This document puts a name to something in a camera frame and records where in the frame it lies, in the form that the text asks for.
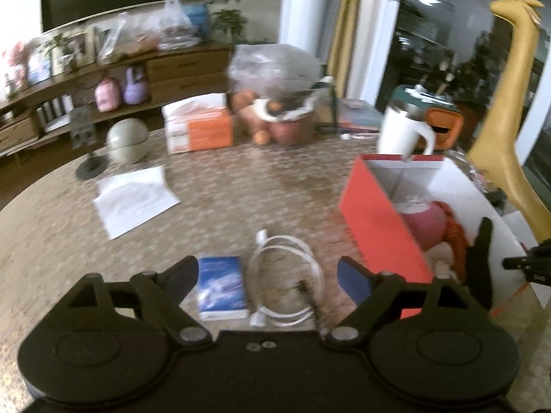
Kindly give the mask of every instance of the cup lid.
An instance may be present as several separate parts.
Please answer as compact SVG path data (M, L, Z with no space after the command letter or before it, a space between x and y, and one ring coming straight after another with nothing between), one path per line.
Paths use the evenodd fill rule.
M412 119L414 121L425 121L425 110L420 107L408 104L401 100L393 100L388 106L395 112L403 114L405 118Z

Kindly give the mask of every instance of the red box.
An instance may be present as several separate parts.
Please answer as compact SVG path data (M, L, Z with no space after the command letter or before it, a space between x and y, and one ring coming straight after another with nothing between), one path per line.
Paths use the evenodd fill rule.
M411 196L450 205L470 244L482 217L492 220L488 261L494 308L525 286L522 272L501 266L503 258L524 255L519 241L468 177L441 156L414 156L404 162L399 156L361 155L355 160L340 208L372 272L393 272L412 283L432 280L421 249L392 205Z

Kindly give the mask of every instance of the floor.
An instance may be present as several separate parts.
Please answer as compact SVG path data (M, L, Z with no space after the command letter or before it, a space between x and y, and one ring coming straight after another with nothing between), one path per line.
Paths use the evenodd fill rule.
M144 110L132 115L145 122L150 131L163 128L164 121L160 109ZM96 125L98 143L73 149L69 134L58 137L38 149L28 149L16 155L0 158L0 210L34 182L49 174L59 166L78 158L105 143L107 132L113 121Z

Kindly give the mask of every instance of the white paper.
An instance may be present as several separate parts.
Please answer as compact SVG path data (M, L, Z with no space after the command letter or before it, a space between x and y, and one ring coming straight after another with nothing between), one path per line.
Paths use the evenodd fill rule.
M188 111L196 107L215 108L221 109L226 107L226 94L225 93L209 93L208 95L194 96L192 98L179 100L163 106L162 112L165 121L170 121L174 118L174 113L179 111L181 107L189 106Z
M425 104L442 104L443 106L453 106L452 103L447 102L445 100L433 98L429 95L424 95L423 93L419 93L414 88L406 88L406 93L408 93L410 96L413 96L415 99L418 99L421 102L424 102Z
M167 187L162 166L104 178L97 188L94 205L110 239L180 202Z

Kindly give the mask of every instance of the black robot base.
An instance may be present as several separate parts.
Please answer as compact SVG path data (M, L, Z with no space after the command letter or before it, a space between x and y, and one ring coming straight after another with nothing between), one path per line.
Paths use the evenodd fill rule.
M366 298L325 337L223 331L216 341L178 307L197 282L193 256L123 283L86 275L20 346L35 398L25 412L514 412L516 343L464 289L375 275L347 257L339 272Z

